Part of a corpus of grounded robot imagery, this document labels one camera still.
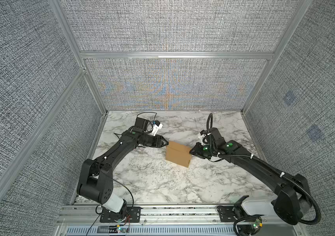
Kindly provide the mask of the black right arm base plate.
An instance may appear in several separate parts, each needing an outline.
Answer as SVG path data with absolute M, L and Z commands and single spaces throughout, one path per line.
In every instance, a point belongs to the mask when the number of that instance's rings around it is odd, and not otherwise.
M 238 219 L 248 218 L 247 222 L 252 222 L 260 217 L 259 215 L 248 215 L 241 206 L 217 206 L 216 208 L 221 222 L 235 222 Z

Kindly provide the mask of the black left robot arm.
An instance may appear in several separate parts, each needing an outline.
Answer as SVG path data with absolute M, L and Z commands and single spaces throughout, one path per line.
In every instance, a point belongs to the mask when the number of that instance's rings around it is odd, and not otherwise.
M 163 148 L 168 141 L 157 131 L 163 127 L 159 121 L 140 117 L 135 124 L 124 131 L 117 143 L 95 159 L 84 161 L 77 185 L 77 194 L 97 202 L 102 208 L 124 218 L 130 214 L 126 200 L 113 192 L 113 171 L 117 165 L 138 146 Z

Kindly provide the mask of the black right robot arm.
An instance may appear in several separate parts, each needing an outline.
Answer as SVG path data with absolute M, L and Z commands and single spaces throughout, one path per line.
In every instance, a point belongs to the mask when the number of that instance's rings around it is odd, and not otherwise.
M 280 219 L 291 225 L 309 223 L 303 217 L 315 204 L 304 176 L 292 176 L 253 155 L 238 142 L 225 141 L 217 128 L 201 131 L 199 138 L 201 141 L 190 150 L 191 155 L 207 160 L 216 156 L 220 161 L 225 160 L 241 167 L 277 195 L 271 201 L 271 206 Z

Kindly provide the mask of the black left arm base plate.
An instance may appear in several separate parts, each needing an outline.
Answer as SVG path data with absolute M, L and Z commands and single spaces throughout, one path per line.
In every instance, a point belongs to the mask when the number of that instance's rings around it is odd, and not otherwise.
M 141 217 L 141 207 L 128 206 L 127 210 L 121 210 L 120 212 L 113 212 L 109 209 L 104 209 L 100 216 L 101 223 L 111 224 L 125 224 L 125 223 L 139 223 Z

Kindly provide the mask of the brown cardboard box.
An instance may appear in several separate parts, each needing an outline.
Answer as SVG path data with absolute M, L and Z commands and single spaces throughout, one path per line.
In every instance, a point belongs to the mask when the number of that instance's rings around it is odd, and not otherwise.
M 165 160 L 188 168 L 192 159 L 190 150 L 190 147 L 169 141 L 168 146 L 166 146 Z

